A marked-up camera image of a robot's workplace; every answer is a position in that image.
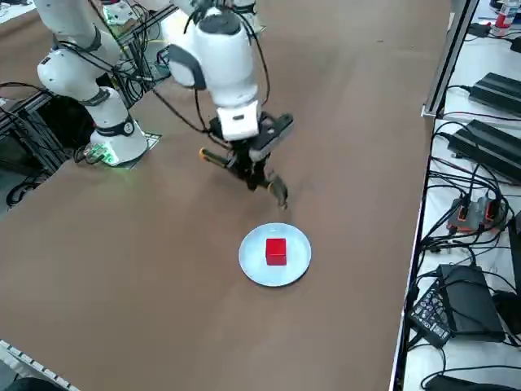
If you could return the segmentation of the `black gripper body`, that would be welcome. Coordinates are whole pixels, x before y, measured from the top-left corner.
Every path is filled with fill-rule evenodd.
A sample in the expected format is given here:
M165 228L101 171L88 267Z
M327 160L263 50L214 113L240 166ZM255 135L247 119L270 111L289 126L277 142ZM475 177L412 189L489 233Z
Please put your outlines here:
M261 136L229 142L231 157L226 168L229 171L263 171L267 156L267 140Z

